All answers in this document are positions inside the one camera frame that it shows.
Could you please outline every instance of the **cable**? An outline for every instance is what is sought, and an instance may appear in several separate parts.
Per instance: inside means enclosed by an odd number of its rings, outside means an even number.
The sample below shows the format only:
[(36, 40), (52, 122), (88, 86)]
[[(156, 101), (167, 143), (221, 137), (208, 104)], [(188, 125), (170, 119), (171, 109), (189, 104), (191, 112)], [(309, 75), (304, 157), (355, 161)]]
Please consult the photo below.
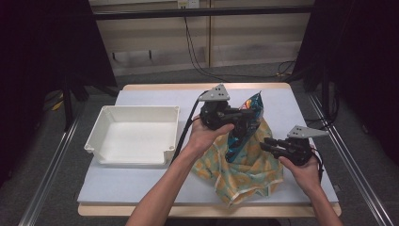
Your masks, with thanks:
[(340, 93), (336, 85), (334, 85), (334, 97), (332, 101), (332, 108), (333, 112), (330, 114), (329, 121), (327, 122), (326, 125), (320, 127), (319, 130), (329, 127), (333, 122), (335, 122), (335, 120), (338, 117), (338, 111), (340, 109)]
[(323, 169), (323, 166), (324, 166), (324, 160), (323, 160), (323, 156), (322, 156), (322, 154), (318, 151), (318, 150), (316, 150), (316, 149), (314, 149), (316, 152), (318, 152), (319, 153), (319, 156), (317, 156), (317, 154), (316, 153), (312, 153), (313, 154), (313, 156), (316, 158), (316, 160), (317, 160), (317, 163), (319, 164), (319, 169), (318, 169), (318, 171), (319, 171), (319, 180), (320, 180), (320, 183), (322, 182), (322, 177), (323, 177), (323, 171), (324, 171), (324, 169)]
[[(288, 60), (288, 61), (284, 61), (284, 62), (280, 63), (280, 64), (279, 64), (279, 69), (278, 69), (279, 74), (280, 74), (280, 75), (283, 75), (285, 72), (288, 71), (288, 69), (291, 68), (291, 66), (293, 66), (293, 64), (294, 64), (295, 62), (296, 62), (296, 60)], [(281, 71), (281, 66), (282, 66), (283, 64), (286, 64), (286, 63), (290, 63), (290, 65), (288, 65), (288, 67), (287, 67), (286, 69), (284, 69), (284, 71)]]
[[(199, 64), (199, 62), (197, 60), (196, 52), (194, 50), (194, 44), (193, 44), (193, 41), (191, 39), (190, 30), (188, 28), (188, 23), (187, 23), (187, 20), (186, 20), (185, 17), (184, 17), (184, 22), (185, 22), (185, 36), (186, 36), (186, 39), (187, 39), (188, 53), (190, 55), (191, 63), (193, 65), (193, 67), (196, 69), (196, 71), (199, 72), (200, 74), (205, 75), (205, 76), (209, 76), (209, 77), (213, 77), (213, 78), (219, 79), (219, 80), (227, 82), (227, 83), (229, 83), (229, 81), (227, 81), (225, 79), (222, 79), (222, 78), (219, 78), (218, 76), (255, 77), (255, 78), (278, 77), (277, 75), (259, 76), (259, 75), (250, 75), (250, 74), (225, 74), (225, 73), (215, 74), (215, 73), (210, 73), (210, 72), (205, 71), (200, 66), (200, 64)], [(193, 60), (193, 56), (191, 55), (191, 52), (193, 52), (192, 55), (194, 56), (194, 59), (196, 61), (197, 66), (194, 64), (194, 60)]]
[(176, 151), (175, 151), (175, 153), (174, 153), (174, 155), (172, 157), (172, 160), (170, 161), (170, 165), (172, 165), (173, 161), (177, 158), (177, 156), (179, 155), (180, 151), (182, 150), (182, 146), (183, 146), (183, 142), (184, 142), (185, 136), (187, 135), (188, 129), (190, 128), (191, 124), (193, 123), (193, 120), (192, 120), (193, 119), (193, 115), (194, 115), (194, 112), (197, 109), (197, 105), (198, 104), (199, 104), (199, 98), (197, 98), (196, 102), (193, 105), (193, 108), (191, 109), (190, 115), (188, 116), (187, 122), (185, 123), (185, 127), (184, 127), (184, 129), (182, 131), (182, 135), (180, 136), (179, 143), (177, 144)]

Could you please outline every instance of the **gray floor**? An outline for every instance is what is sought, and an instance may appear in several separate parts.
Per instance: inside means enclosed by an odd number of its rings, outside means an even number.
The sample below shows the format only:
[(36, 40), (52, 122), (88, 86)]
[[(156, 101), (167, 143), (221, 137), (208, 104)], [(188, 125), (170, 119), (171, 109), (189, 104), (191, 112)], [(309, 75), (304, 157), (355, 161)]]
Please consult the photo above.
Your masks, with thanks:
[[(230, 82), (279, 82), (274, 77), (279, 64), (262, 63), (213, 68), (212, 73), (228, 73), (250, 76), (223, 76)], [(118, 76), (119, 87), (135, 83), (199, 83), (218, 82), (217, 79), (200, 75), (195, 70), (173, 72), (152, 72)], [(312, 108), (308, 94), (304, 92), (301, 81), (294, 82), (292, 88), (305, 119), (315, 119), (317, 115)], [(57, 172), (47, 198), (36, 220), (37, 225), (124, 225), (126, 218), (84, 218), (77, 214), (77, 194), (84, 182), (91, 154), (84, 151), (83, 146), (91, 131), (92, 125), (103, 105), (112, 105), (116, 98), (109, 97), (96, 89), (88, 88), (91, 93), (85, 103), (71, 144), (65, 153), (63, 162)], [(74, 103), (78, 108), (81, 103)], [(341, 100), (341, 109), (335, 126), (343, 137), (351, 154), (355, 157), (371, 187), (385, 205), (392, 221), (399, 223), (399, 170), (383, 153), (378, 141), (362, 131), (362, 123), (349, 106)], [(0, 225), (16, 225), (35, 193), (62, 139), (64, 113), (62, 107), (58, 111), (47, 111), (38, 128), (36, 138), (32, 142), (26, 156), (15, 169), (11, 180), (0, 188)], [(375, 217), (360, 194), (357, 185), (348, 173), (341, 157), (328, 137), (315, 140), (316, 146), (323, 153), (326, 169), (332, 184), (338, 187), (337, 195), (343, 209), (341, 219), (346, 225), (378, 225)], [(313, 218), (279, 219), (282, 225), (317, 225)], [(171, 221), (173, 225), (186, 225), (187, 221)], [(264, 224), (264, 221), (251, 222)]]

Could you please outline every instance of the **white plastic tray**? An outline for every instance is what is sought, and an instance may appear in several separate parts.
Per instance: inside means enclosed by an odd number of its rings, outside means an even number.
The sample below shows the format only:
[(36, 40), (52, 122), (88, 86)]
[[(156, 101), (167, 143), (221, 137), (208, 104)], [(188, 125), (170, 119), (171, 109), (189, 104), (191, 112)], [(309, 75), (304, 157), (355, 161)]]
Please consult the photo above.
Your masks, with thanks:
[(178, 106), (103, 106), (85, 150), (107, 165), (164, 165), (176, 147)]

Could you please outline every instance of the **black metal frame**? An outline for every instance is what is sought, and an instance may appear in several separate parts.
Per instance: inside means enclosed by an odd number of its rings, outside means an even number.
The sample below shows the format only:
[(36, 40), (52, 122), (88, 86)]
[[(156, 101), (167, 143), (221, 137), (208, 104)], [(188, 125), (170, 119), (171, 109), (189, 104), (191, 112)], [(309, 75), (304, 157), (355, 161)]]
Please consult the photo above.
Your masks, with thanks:
[(170, 17), (201, 17), (201, 16), (232, 16), (256, 14), (287, 14), (308, 13), (315, 10), (326, 10), (330, 7), (315, 6), (286, 6), (286, 7), (257, 7), (257, 8), (184, 8), (163, 9), (146, 11), (104, 11), (94, 12), (95, 20), (124, 20), (145, 18), (170, 18)]

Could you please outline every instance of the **colorful fabric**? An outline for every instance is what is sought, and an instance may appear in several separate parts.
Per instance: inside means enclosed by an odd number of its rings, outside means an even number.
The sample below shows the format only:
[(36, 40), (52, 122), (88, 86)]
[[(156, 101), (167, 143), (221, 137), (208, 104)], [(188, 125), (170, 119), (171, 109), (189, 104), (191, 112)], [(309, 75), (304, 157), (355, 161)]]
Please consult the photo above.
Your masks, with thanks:
[(272, 137), (262, 118), (261, 125), (232, 163), (225, 158), (228, 135), (218, 137), (199, 159), (192, 171), (203, 179), (216, 179), (215, 192), (228, 206), (258, 193), (269, 196), (282, 182), (282, 164), (271, 153), (261, 150), (259, 142)]

